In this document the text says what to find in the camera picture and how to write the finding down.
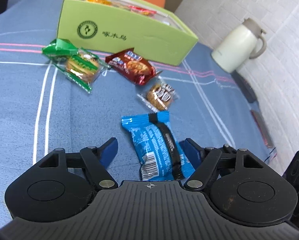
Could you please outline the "clear round cookie packet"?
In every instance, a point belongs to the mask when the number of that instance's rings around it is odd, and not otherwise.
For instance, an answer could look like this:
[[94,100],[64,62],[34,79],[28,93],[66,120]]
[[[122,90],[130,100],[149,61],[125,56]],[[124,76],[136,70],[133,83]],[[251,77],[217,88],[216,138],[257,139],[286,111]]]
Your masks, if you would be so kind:
[[171,104],[179,99],[177,91],[164,79],[151,81],[149,86],[137,97],[153,112],[167,111]]

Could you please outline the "blue wafer snack packet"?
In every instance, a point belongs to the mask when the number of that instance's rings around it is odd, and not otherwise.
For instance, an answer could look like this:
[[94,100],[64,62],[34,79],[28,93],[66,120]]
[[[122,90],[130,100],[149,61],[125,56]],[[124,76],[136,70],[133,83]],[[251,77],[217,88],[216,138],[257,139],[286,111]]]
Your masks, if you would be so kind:
[[174,137],[169,112],[123,116],[122,127],[131,135],[143,181],[183,180],[194,168]]

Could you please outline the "dark red cookie packet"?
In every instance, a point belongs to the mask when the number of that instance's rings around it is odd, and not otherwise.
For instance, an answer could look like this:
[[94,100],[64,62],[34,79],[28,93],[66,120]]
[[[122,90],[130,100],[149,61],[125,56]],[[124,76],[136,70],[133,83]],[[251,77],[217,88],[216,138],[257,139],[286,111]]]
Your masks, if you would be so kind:
[[106,56],[105,62],[135,85],[146,85],[158,74],[147,59],[134,52],[134,48]]

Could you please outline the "green snack packet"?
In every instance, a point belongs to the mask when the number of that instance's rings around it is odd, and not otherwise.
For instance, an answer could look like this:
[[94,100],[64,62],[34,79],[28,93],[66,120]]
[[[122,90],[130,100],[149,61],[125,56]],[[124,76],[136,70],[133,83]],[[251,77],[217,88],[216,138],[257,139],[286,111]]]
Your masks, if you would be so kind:
[[69,40],[61,38],[54,39],[42,49],[42,54],[52,61],[64,61],[77,53],[77,47],[75,47]]

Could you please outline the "red-sealed cracker packet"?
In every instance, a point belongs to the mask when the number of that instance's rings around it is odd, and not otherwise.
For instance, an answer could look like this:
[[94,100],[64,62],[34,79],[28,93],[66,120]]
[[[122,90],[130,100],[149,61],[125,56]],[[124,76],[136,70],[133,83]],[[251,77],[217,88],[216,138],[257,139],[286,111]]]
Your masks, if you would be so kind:
[[141,14],[143,16],[153,17],[156,15],[155,10],[150,10],[150,9],[146,9],[146,8],[142,8],[142,7],[136,7],[134,5],[128,5],[127,8],[131,12],[135,12],[135,13]]

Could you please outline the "red-cased smartphone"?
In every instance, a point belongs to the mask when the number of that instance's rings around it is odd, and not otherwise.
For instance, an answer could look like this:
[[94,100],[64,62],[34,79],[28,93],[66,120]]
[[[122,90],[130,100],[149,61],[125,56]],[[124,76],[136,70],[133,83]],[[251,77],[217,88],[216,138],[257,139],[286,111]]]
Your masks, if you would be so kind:
[[272,141],[272,138],[270,136],[270,133],[268,131],[268,128],[265,124],[265,121],[264,121],[262,115],[260,114],[260,112],[255,111],[253,109],[250,112],[252,114],[252,117],[253,117],[258,129],[260,130],[264,144],[267,146],[267,148],[274,148],[274,143]]

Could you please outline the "cream thermos jug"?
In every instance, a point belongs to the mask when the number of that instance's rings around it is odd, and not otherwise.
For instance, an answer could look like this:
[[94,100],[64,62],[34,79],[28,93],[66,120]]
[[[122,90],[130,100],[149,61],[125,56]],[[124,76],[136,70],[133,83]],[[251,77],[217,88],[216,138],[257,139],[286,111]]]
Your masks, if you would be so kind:
[[211,57],[224,71],[233,73],[246,60],[256,59],[265,52],[265,34],[253,19],[247,18],[224,38]]

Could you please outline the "green-trim sandwich biscuit packet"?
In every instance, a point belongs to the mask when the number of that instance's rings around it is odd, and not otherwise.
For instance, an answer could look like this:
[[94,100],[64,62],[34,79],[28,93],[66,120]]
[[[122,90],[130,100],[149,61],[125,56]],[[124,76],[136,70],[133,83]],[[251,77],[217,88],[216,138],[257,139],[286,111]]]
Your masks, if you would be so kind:
[[92,84],[110,66],[97,55],[79,48],[72,55],[56,57],[53,62],[65,76],[79,85],[87,93],[92,91]]

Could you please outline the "green cardboard box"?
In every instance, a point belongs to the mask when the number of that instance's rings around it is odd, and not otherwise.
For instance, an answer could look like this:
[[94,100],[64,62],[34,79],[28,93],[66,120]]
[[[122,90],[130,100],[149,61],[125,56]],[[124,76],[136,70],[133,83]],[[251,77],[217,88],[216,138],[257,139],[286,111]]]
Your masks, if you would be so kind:
[[154,10],[145,16],[127,8],[84,0],[63,0],[57,38],[77,47],[117,53],[133,48],[145,59],[177,66],[198,37],[172,12],[143,0],[109,0]]

